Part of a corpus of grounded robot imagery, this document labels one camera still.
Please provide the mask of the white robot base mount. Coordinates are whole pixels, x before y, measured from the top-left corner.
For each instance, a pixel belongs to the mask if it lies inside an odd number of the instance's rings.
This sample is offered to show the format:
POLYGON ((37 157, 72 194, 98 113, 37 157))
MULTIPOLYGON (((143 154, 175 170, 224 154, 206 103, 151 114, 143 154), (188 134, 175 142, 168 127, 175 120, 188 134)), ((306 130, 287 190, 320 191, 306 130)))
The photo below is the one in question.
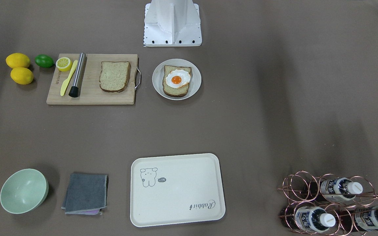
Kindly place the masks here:
POLYGON ((201 46, 200 8, 192 0, 152 0, 144 9, 145 47, 201 46))

